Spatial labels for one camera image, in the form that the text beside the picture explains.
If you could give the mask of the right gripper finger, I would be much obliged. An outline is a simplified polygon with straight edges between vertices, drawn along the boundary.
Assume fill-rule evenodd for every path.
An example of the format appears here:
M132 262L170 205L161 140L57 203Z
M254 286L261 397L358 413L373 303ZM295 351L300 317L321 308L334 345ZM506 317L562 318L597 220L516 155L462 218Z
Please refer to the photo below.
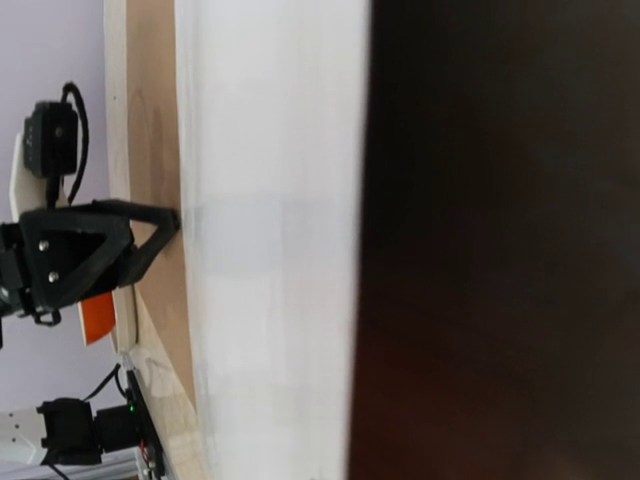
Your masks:
M351 479L639 475L639 5L375 1Z

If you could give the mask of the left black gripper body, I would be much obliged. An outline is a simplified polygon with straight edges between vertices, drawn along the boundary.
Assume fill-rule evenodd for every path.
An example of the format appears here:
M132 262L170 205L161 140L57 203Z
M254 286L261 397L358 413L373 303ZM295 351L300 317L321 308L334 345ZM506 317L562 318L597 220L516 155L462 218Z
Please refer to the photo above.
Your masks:
M37 325L60 323L59 310L46 310L35 300L25 257L25 241L18 223L1 224L1 319L31 317Z

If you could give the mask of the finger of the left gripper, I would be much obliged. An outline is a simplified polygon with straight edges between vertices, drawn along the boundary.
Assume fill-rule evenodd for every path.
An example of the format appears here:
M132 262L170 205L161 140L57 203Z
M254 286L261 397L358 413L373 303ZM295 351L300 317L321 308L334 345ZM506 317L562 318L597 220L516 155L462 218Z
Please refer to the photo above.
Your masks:
M180 229L174 209L123 200L32 210L18 225L37 306L69 306L138 282Z

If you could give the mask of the brown backing board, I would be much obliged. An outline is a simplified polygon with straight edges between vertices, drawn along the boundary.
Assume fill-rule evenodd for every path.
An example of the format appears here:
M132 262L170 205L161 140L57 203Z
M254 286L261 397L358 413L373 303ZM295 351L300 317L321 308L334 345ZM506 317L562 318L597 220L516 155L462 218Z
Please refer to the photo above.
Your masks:
M180 148L171 1L126 4L128 162L133 201L179 209ZM172 479L206 479L198 431L183 239L176 236L135 287L132 353Z

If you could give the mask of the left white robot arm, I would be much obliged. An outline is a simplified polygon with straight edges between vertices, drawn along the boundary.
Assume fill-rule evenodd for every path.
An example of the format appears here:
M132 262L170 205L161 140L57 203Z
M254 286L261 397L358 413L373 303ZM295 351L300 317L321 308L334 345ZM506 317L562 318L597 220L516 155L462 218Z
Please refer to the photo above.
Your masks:
M25 212L1 226L1 315L56 326L61 309L141 280L179 229L175 210L122 200ZM146 478L163 478L159 435L134 372L126 376L125 402L116 407L57 398L2 413L2 458L58 472L138 448Z

